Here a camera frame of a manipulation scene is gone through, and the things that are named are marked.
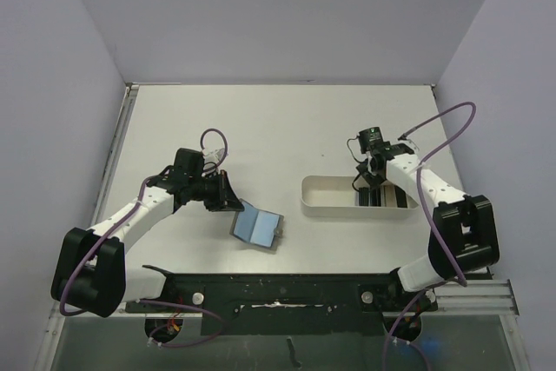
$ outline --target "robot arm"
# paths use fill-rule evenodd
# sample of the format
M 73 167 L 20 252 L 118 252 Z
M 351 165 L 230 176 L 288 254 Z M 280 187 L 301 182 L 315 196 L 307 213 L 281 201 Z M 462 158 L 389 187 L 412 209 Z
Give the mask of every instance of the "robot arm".
M 71 275 L 84 256 L 119 223 L 121 226 L 100 245 L 94 258 L 81 268 L 70 284 L 67 302 L 107 317 L 121 302 L 160 296 L 166 277 L 154 269 L 126 269 L 125 254 L 154 225 L 192 200 L 204 202 L 211 212 L 243 211 L 226 171 L 219 172 L 217 163 L 211 161 L 214 157 L 217 158 L 216 154 L 205 156 L 192 149 L 178 149 L 174 165 L 150 177 L 139 198 L 89 230 L 73 228 L 63 240 L 52 282 L 52 297 L 61 300 Z
M 414 151 L 405 143 L 383 141 L 380 128 L 365 129 L 358 139 L 367 160 L 357 170 L 370 187 L 379 187 L 388 180 L 419 202 L 416 171 L 420 158 Z M 427 168 L 421 168 L 420 181 L 427 206 L 433 211 L 434 225 L 460 269 L 465 273 L 496 263 L 500 252 L 488 199 L 467 195 Z M 416 292 L 453 279 L 456 272 L 431 234 L 427 254 L 397 268 L 392 275 L 400 291 Z

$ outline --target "purple cable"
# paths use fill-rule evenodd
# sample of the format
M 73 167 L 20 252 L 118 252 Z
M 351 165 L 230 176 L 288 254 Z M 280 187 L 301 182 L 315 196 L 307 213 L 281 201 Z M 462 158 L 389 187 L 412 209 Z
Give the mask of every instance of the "purple cable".
M 434 236 L 436 237 L 436 239 L 438 240 L 440 246 L 442 247 L 442 249 L 444 250 L 444 252 L 446 253 L 446 256 L 448 258 L 448 260 L 450 261 L 450 263 L 452 264 L 453 269 L 456 272 L 456 275 L 458 276 L 458 283 L 463 286 L 466 287 L 467 286 L 467 280 L 466 277 L 463 274 L 463 271 L 461 271 L 460 266 L 458 265 L 458 262 L 456 261 L 456 259 L 454 258 L 454 256 L 452 255 L 452 252 L 450 251 L 450 248 L 446 245 L 446 243 L 444 242 L 444 239 L 442 239 L 442 236 L 440 235 L 440 232 L 438 230 L 438 228 L 436 228 L 436 225 L 434 224 L 434 220 L 433 217 L 431 216 L 431 214 L 428 212 L 428 207 L 427 207 L 427 202 L 425 200 L 425 194 L 423 193 L 423 185 L 421 184 L 421 171 L 422 171 L 422 164 L 424 162 L 426 162 L 427 160 L 429 160 L 432 156 L 434 156 L 437 152 L 439 152 L 441 149 L 443 149 L 444 147 L 446 147 L 448 144 L 450 144 L 451 142 L 455 141 L 471 124 L 471 122 L 473 121 L 473 119 L 475 118 L 475 113 L 477 112 L 477 106 L 475 105 L 475 103 L 473 102 L 462 102 L 459 104 L 456 104 L 455 106 L 452 106 L 449 109 L 444 110 L 443 112 L 440 112 L 438 115 L 433 116 L 429 119 L 427 119 L 425 122 L 422 122 L 414 127 L 412 127 L 409 131 L 405 132 L 402 136 L 400 136 L 400 138 L 398 138 L 399 140 L 405 140 L 407 139 L 407 136 L 414 133 L 417 129 L 425 126 L 426 124 L 432 122 L 435 119 L 438 119 L 441 116 L 444 116 L 447 113 L 452 112 L 453 110 L 456 110 L 458 108 L 461 108 L 463 106 L 471 106 L 471 115 L 469 115 L 469 118 L 467 119 L 467 121 L 465 122 L 465 124 L 463 125 L 463 127 L 458 130 L 454 135 L 452 135 L 449 139 L 447 139 L 446 141 L 444 141 L 443 143 L 441 143 L 438 147 L 436 147 L 435 149 L 433 149 L 431 152 L 429 152 L 425 157 L 423 157 L 421 159 L 421 165 L 419 166 L 419 168 L 417 169 L 417 193 L 419 195 L 419 200 L 420 200 L 420 205 L 423 208 L 424 212 L 425 212 L 425 217 L 427 218 L 427 221 L 431 227 L 431 230 L 433 231 Z M 436 288 L 439 286 L 444 285 L 445 282 L 441 282 L 439 284 L 436 284 L 430 288 Z M 394 334 L 395 329 L 398 327 L 398 325 L 400 324 L 401 319 L 403 318 L 403 316 L 409 311 L 409 309 L 420 299 L 420 297 L 422 295 L 425 294 L 427 290 L 421 290 L 419 293 L 417 293 L 417 295 L 415 295 L 415 297 L 413 299 L 411 299 L 411 301 L 407 304 L 407 306 L 401 311 L 400 315 L 396 318 L 394 324 L 392 325 L 392 327 L 390 328 L 387 338 L 384 341 L 384 347 L 382 349 L 382 370 L 386 371 L 386 355 L 387 355 L 387 351 L 388 351 L 388 342 L 390 341 L 390 339 L 392 338 L 392 335 Z M 421 356 L 423 357 L 423 359 L 425 360 L 425 363 L 427 364 L 427 369 L 431 369 L 430 368 L 430 364 L 426 358 L 426 356 L 424 355 L 424 353 L 422 352 L 422 350 L 420 350 L 420 348 L 418 348 L 416 345 L 412 344 L 412 346 L 417 349 L 419 351 L 419 353 L 421 354 Z
M 386 371 L 386 355 L 388 352 L 388 346 L 390 345 L 388 342 L 390 341 L 390 339 L 392 339 L 392 335 L 394 334 L 395 329 L 400 324 L 400 321 L 403 318 L 403 316 L 420 299 L 420 297 L 425 294 L 425 292 L 426 290 L 421 290 L 419 293 L 417 293 L 414 296 L 413 299 L 411 299 L 411 301 L 407 304 L 407 306 L 404 307 L 404 309 L 401 311 L 400 315 L 396 318 L 394 324 L 388 331 L 388 335 L 386 336 L 386 340 L 384 341 L 384 346 L 382 347 L 382 371 Z
M 427 371 L 432 371 L 433 368 L 431 367 L 431 363 L 429 362 L 427 356 L 425 355 L 423 350 L 419 347 L 419 345 L 416 345 L 413 342 L 406 341 L 405 339 L 401 339 L 401 338 L 398 338 L 398 340 L 405 342 L 411 348 L 415 349 L 419 353 L 420 357 L 423 359 L 423 362 L 425 362 L 425 367 L 427 367 Z
M 449 145 L 450 143 L 455 141 L 461 134 L 463 134 L 463 132 L 467 129 L 467 127 L 471 124 L 471 122 L 475 118 L 475 113 L 477 111 L 477 106 L 473 102 L 463 102 L 463 103 L 456 104 L 455 106 L 452 106 L 451 108 L 446 109 L 443 112 L 440 112 L 438 115 L 427 119 L 425 122 L 420 123 L 419 125 L 411 128 L 408 132 L 404 133 L 400 138 L 404 138 L 404 139 L 407 138 L 407 136 L 409 134 L 415 132 L 417 129 L 421 128 L 422 126 L 425 126 L 426 124 L 432 122 L 433 120 L 438 119 L 439 117 L 444 116 L 445 114 L 450 113 L 453 110 L 456 110 L 456 109 L 461 108 L 463 106 L 471 106 L 471 115 L 469 115 L 469 118 L 467 119 L 465 124 L 454 135 L 452 135 L 446 141 L 441 143 L 438 147 L 433 149 L 431 152 L 426 154 L 420 160 L 420 166 L 419 166 L 419 168 L 417 168 L 416 176 L 417 176 L 417 194 L 419 195 L 420 205 L 423 208 L 423 211 L 425 212 L 425 217 L 427 218 L 428 224 L 431 227 L 431 230 L 434 234 L 434 237 L 436 237 L 436 240 L 438 241 L 438 243 L 442 247 L 442 250 L 446 254 L 447 259 L 450 261 L 450 264 L 452 264 L 452 267 L 453 267 L 456 275 L 458 276 L 458 283 L 461 286 L 466 287 L 467 286 L 466 277 L 464 276 L 463 271 L 461 270 L 460 266 L 458 265 L 458 262 L 456 261 L 452 252 L 450 251 L 450 248 L 446 245 L 446 243 L 444 242 L 444 239 L 442 239 L 442 236 L 440 235 L 440 232 L 439 232 L 438 228 L 434 224 L 433 216 L 430 214 L 430 212 L 428 210 L 427 201 L 425 199 L 425 193 L 423 192 L 423 184 L 421 183 L 421 171 L 423 170 L 423 164 L 426 161 L 428 161 L 437 152 L 439 152 L 441 149 L 443 149 L 444 147 L 446 147 L 447 145 Z
M 161 343 L 161 347 L 164 348 L 188 348 L 188 347 L 194 347 L 195 345 L 201 345 L 204 342 L 208 342 L 208 341 L 212 341 L 213 339 L 216 338 L 216 336 L 218 336 L 219 334 L 222 333 L 222 331 L 224 330 L 224 327 L 226 326 L 226 322 L 216 313 L 213 313 L 209 310 L 205 310 L 204 308 L 196 308 L 194 306 L 188 306 L 187 304 L 176 304 L 176 303 L 169 303 L 167 301 L 157 301 L 157 300 L 147 300 L 147 299 L 141 299 L 139 301 L 140 303 L 143 304 L 152 304 L 155 306 L 164 306 L 167 308 L 180 308 L 182 310 L 189 310 L 191 312 L 196 312 L 196 313 L 203 313 L 205 315 L 208 315 L 216 320 L 218 320 L 221 324 L 222 327 L 220 328 L 220 330 L 218 330 L 218 332 L 215 332 L 209 336 L 206 336 L 204 338 L 201 338 L 197 341 L 192 341 L 192 342 L 186 342 L 186 343 Z M 158 328 L 155 328 L 150 334 L 149 334 L 149 338 L 153 338 L 154 339 L 154 334 L 156 332 L 158 332 L 159 330 L 161 330 L 162 328 L 166 328 L 166 324 L 159 326 Z
M 203 169 L 203 173 L 207 173 L 212 169 L 218 169 L 218 167 L 220 167 L 222 165 L 222 163 L 224 162 L 224 160 L 226 159 L 226 157 L 228 156 L 228 140 L 226 139 L 226 136 L 222 133 L 221 130 L 217 129 L 217 128 L 208 128 L 207 130 L 205 130 L 202 134 L 201 134 L 201 150 L 205 149 L 204 146 L 204 139 L 205 136 L 209 133 L 209 132 L 216 132 L 218 135 L 220 135 L 220 138 L 222 138 L 222 141 L 224 142 L 224 156 L 222 157 L 222 159 L 219 162 L 215 162 L 215 166 L 214 167 L 210 167 L 208 169 Z
M 136 211 L 141 206 L 141 201 L 142 201 L 143 195 L 145 194 L 145 189 L 147 187 L 147 182 L 149 182 L 149 180 L 151 178 L 154 178 L 154 177 L 156 177 L 156 176 L 148 177 L 142 182 L 141 188 L 139 189 L 139 196 L 137 197 L 137 202 L 133 206 L 133 208 L 131 208 L 131 210 L 122 219 L 120 219 L 118 222 L 114 223 L 114 225 L 112 225 L 112 227 L 110 229 L 108 229 L 104 233 L 104 235 L 102 235 L 100 237 L 100 239 L 98 241 L 96 241 L 95 245 L 92 246 L 92 248 L 89 250 L 89 252 L 77 264 L 76 269 L 74 269 L 73 273 L 71 273 L 71 275 L 69 276 L 68 282 L 66 283 L 65 287 L 63 288 L 62 297 L 60 297 L 60 313 L 62 315 L 64 315 L 64 316 L 77 316 L 77 315 L 80 315 L 81 313 L 85 313 L 84 310 L 75 310 L 75 311 L 66 310 L 66 302 L 68 301 L 68 294 L 70 293 L 69 291 L 70 291 L 71 286 L 73 285 L 74 281 L 76 280 L 77 276 L 79 275 L 79 273 L 81 272 L 81 270 L 83 269 L 83 267 L 85 266 L 87 261 L 90 260 L 93 257 L 93 255 L 101 247 L 101 245 L 103 245 L 103 243 L 110 237 L 110 235 L 112 235 L 116 230 L 118 230 L 118 228 L 120 228 L 131 216 L 133 216 L 136 213 Z

